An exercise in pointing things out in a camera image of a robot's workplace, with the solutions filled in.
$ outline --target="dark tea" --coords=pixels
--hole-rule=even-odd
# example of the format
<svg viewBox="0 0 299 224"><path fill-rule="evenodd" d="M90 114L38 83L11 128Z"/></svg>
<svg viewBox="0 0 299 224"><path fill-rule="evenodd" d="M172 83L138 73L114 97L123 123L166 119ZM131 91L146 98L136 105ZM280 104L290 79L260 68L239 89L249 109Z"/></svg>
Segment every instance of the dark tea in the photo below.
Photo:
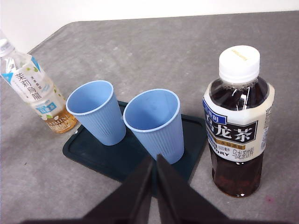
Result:
<svg viewBox="0 0 299 224"><path fill-rule="evenodd" d="M259 59L250 46L225 50L220 79L203 99L213 181L236 197L252 194L261 179L274 88L258 77Z"/></svg>

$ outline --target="ribbed cup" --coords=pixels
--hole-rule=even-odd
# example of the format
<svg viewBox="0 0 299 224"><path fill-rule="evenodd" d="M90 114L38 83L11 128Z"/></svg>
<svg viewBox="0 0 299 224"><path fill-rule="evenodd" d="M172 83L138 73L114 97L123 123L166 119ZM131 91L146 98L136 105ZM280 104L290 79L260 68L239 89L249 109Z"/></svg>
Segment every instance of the ribbed cup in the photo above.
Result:
<svg viewBox="0 0 299 224"><path fill-rule="evenodd" d="M126 134L113 86L107 81L78 87L67 99L66 109L104 145L115 145Z"/></svg>
<svg viewBox="0 0 299 224"><path fill-rule="evenodd" d="M180 102L170 90L154 89L133 98L124 111L124 122L149 154L161 154L170 164L184 153Z"/></svg>

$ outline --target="gray surface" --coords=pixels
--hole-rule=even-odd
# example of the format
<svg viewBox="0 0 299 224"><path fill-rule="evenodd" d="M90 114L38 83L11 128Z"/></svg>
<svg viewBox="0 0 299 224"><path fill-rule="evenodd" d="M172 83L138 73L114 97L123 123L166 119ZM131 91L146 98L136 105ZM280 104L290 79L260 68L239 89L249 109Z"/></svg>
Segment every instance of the gray surface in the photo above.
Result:
<svg viewBox="0 0 299 224"><path fill-rule="evenodd" d="M230 218L299 220L299 12L75 22L32 50L67 97L105 79L119 100L167 88L182 113L203 117L201 99L218 76L226 48L247 44L261 53L261 74L276 88L261 186L232 198L211 179L208 148L191 186ZM28 218L82 217L120 183L62 154L75 129L55 134L1 81L1 223ZM159 223L152 200L149 223Z"/></svg>

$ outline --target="dark green tray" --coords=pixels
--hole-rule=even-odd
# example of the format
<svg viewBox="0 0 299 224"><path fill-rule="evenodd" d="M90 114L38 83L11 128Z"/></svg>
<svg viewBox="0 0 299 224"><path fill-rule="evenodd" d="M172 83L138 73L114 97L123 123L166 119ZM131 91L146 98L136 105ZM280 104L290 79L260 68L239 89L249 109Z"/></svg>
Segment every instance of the dark green tray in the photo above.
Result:
<svg viewBox="0 0 299 224"><path fill-rule="evenodd" d="M119 102L119 105L123 113L127 103ZM183 114L182 123L185 152L172 166L186 181L189 181L206 142L206 128L203 119ZM122 182L148 152L128 128L125 138L120 143L105 146L81 125L65 143L63 154L71 160Z"/></svg>

